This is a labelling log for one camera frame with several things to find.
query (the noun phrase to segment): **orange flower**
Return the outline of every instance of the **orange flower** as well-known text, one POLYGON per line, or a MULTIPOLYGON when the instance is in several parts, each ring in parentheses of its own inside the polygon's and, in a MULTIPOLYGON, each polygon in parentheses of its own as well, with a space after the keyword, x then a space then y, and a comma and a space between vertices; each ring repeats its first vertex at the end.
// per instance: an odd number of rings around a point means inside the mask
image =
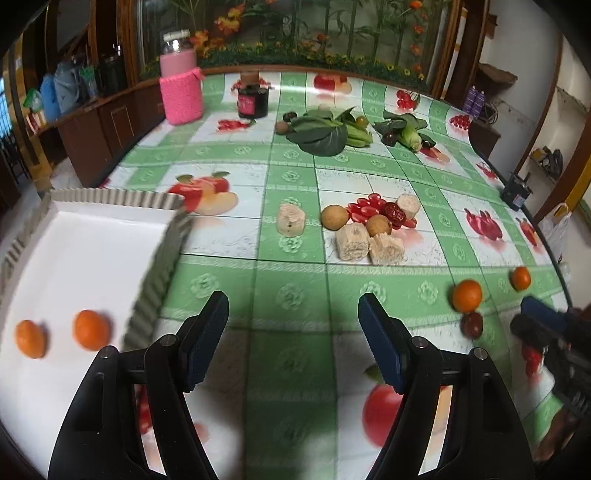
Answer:
POLYGON ((219 47, 223 47, 223 38, 222 37, 216 37, 216 38, 212 38, 209 41, 209 48, 219 48, 219 47))
POLYGON ((196 31, 195 35, 193 35, 189 40, 191 40, 191 43, 193 44, 193 48, 195 50, 203 50, 203 48, 205 46, 205 42, 207 41, 208 38, 209 38, 208 30, 199 30, 199 31, 196 31))
POLYGON ((232 7, 230 10, 228 10, 228 18, 239 19, 240 16, 244 13, 244 7, 245 7, 244 3, 237 5, 235 7, 232 7))
POLYGON ((236 19, 230 20, 229 18, 218 17, 214 23, 225 36, 230 35, 232 32, 237 32, 240 29, 240 22, 236 19))

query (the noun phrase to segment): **orange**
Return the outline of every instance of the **orange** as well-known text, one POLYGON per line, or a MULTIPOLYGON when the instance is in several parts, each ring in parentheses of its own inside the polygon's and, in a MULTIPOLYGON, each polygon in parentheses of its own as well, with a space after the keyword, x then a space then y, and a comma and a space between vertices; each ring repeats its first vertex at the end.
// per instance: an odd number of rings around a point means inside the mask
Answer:
POLYGON ((80 346, 96 352, 109 344, 111 326, 99 313, 82 310, 74 318, 72 335, 80 346))
POLYGON ((18 349, 30 358, 41 358, 47 348, 47 336, 39 325, 23 320, 14 329, 14 341, 18 349))
POLYGON ((460 313, 474 312, 482 302, 482 288, 476 280, 462 280, 453 289, 453 307, 460 313))
POLYGON ((527 267, 517 267, 511 273, 511 283, 517 291, 525 290, 531 285, 531 275, 527 267))

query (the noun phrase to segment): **pink jar cover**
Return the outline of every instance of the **pink jar cover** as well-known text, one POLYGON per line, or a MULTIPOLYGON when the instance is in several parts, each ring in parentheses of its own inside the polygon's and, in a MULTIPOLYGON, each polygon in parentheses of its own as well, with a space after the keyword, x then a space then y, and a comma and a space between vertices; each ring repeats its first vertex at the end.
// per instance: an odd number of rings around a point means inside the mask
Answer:
POLYGON ((166 120, 172 125, 193 122, 203 115, 200 68, 172 77, 160 78, 160 92, 166 120))

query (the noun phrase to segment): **white tray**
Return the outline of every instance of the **white tray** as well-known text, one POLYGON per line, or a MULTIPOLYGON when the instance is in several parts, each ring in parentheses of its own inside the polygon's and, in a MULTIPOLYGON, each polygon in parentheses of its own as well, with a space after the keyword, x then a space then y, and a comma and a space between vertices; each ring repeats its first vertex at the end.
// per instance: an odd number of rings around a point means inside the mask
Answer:
POLYGON ((167 193, 55 190, 8 253, 0 277, 0 420, 42 475, 96 356, 73 339, 74 316, 105 314, 121 351, 150 344, 190 227, 181 205, 167 193), (43 359, 27 358, 14 343, 24 319, 48 331, 43 359))

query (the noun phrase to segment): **apple print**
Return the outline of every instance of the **apple print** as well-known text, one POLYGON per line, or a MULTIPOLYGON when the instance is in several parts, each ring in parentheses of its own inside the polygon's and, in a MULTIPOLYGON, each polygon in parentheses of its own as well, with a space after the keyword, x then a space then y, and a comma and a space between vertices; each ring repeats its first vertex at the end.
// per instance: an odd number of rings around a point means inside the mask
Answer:
POLYGON ((344 94, 352 91, 352 86, 346 75, 326 75, 323 73, 319 73, 314 77, 314 88, 344 94))
POLYGON ((194 179, 192 175, 179 175, 178 183, 168 192, 182 195, 188 212, 206 216, 221 215, 238 204, 238 196, 228 191, 230 183, 224 178, 227 175, 227 171, 218 171, 199 179, 194 179))
POLYGON ((212 173, 210 177, 202 177, 200 180, 207 180, 216 189, 215 193, 229 192, 230 182, 225 177, 230 175, 227 171, 217 171, 212 173))

